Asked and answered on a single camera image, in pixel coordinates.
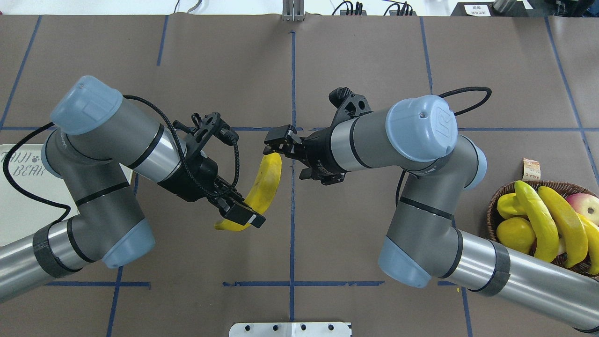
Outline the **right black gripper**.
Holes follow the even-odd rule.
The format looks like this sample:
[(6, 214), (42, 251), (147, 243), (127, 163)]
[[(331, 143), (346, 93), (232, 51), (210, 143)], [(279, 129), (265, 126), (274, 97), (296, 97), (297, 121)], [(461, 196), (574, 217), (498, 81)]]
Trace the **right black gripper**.
[(331, 147), (332, 129), (313, 132), (299, 137), (293, 125), (272, 128), (265, 137), (263, 155), (278, 153), (286, 158), (306, 164), (300, 179), (313, 179), (322, 185), (343, 182), (347, 173), (334, 159)]

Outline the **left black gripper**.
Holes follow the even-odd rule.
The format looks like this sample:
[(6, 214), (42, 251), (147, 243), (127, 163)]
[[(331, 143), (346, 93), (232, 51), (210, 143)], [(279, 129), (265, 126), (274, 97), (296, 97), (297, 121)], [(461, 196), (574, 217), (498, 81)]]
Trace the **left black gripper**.
[(208, 201), (219, 209), (223, 217), (214, 224), (216, 229), (246, 229), (250, 225), (260, 228), (263, 225), (265, 217), (247, 205), (244, 197), (218, 176), (218, 165), (214, 160), (202, 155), (187, 155), (185, 162), (193, 179), (180, 166), (158, 185), (188, 202), (207, 197), (206, 192), (219, 194), (219, 197), (208, 197)]

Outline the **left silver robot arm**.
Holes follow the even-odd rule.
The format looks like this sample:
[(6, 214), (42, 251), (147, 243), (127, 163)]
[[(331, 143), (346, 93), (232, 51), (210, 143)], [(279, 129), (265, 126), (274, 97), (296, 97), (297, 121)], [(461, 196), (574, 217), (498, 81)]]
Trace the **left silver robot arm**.
[(64, 180), (79, 213), (1, 249), (1, 301), (98, 260), (111, 268), (124, 266), (154, 247), (152, 229), (122, 166), (185, 201), (206, 198), (226, 220), (242, 226), (264, 223), (263, 212), (218, 175), (218, 165), (203, 151), (216, 137), (238, 152), (238, 134), (219, 113), (194, 113), (188, 127), (160, 123), (133, 101), (155, 109), (85, 75), (52, 111), (57, 128), (45, 141), (41, 159)]

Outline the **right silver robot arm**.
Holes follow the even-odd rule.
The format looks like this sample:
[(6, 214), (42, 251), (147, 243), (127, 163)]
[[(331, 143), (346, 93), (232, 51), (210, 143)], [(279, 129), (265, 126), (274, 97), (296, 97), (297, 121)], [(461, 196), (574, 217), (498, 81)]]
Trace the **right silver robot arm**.
[(443, 278), (598, 335), (597, 281), (452, 226), (460, 195), (485, 177), (487, 161), (459, 134), (446, 100), (426, 95), (379, 111), (361, 95), (330, 100), (337, 111), (329, 127), (306, 137), (292, 125), (274, 128), (264, 153), (304, 163), (301, 179), (323, 185), (351, 171), (407, 171), (378, 260), (384, 273), (417, 288)]

